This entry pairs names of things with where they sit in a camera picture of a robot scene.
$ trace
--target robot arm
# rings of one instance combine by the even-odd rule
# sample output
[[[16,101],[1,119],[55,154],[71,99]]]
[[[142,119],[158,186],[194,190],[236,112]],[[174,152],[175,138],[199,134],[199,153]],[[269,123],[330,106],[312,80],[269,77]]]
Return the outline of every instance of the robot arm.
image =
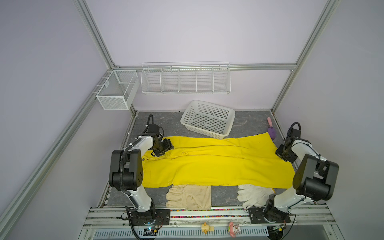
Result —
[[[153,116],[150,114],[142,135],[125,149],[113,151],[111,157],[110,186],[128,197],[133,206],[128,207],[128,210],[138,212],[146,219],[155,218],[155,206],[142,186],[144,176],[142,157],[147,150],[153,150],[152,155],[159,157],[174,148],[169,139],[163,139],[163,135],[159,132],[160,128],[153,124]]]
[[[284,161],[301,160],[292,187],[279,195],[271,195],[263,210],[268,222],[283,221],[289,210],[306,202],[329,200],[333,195],[339,166],[318,154],[311,143],[300,138],[301,126],[291,125],[284,144],[276,155]]]

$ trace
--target white glove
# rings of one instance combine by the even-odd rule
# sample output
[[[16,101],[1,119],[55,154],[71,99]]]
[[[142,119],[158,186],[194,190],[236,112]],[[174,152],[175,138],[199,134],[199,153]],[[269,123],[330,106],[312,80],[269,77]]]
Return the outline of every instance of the white glove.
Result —
[[[211,209],[211,186],[173,185],[166,195],[166,207],[171,209]]]
[[[273,190],[270,187],[259,187],[251,184],[244,184],[238,186],[239,190],[237,191],[237,200],[243,203],[243,208],[246,209],[247,206],[262,207],[265,205],[266,201],[269,198],[269,195],[273,194]]]

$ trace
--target white plastic basket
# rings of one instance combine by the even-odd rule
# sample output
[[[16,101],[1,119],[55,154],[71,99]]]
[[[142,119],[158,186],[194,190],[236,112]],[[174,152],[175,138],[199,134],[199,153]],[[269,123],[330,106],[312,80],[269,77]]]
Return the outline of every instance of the white plastic basket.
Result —
[[[139,85],[136,71],[113,70],[96,97],[105,110],[129,110]]]
[[[190,131],[223,139],[231,131],[234,118],[233,109],[195,100],[190,103],[180,122]]]

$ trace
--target yellow pants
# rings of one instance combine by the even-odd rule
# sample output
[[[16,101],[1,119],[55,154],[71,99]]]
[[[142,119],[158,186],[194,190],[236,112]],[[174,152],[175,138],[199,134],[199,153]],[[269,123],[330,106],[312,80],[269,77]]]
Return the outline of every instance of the yellow pants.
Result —
[[[172,184],[290,188],[295,174],[290,162],[275,155],[268,133],[250,137],[213,139],[167,137],[175,149],[161,157],[143,156],[144,187]]]

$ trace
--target pink toy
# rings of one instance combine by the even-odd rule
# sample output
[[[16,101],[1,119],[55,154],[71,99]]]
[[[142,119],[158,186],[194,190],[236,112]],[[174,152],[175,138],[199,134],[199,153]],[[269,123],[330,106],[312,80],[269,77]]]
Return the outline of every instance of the pink toy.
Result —
[[[276,130],[274,130],[274,128],[272,127],[272,120],[270,117],[266,118],[268,120],[268,123],[269,123],[269,128],[268,128],[268,133],[269,133],[269,136],[271,137],[271,139],[275,139],[276,138]]]
[[[240,226],[238,224],[233,225],[233,222],[230,222],[228,226],[228,232],[229,232],[229,235],[231,235],[231,237],[236,237],[236,234],[241,232]]]

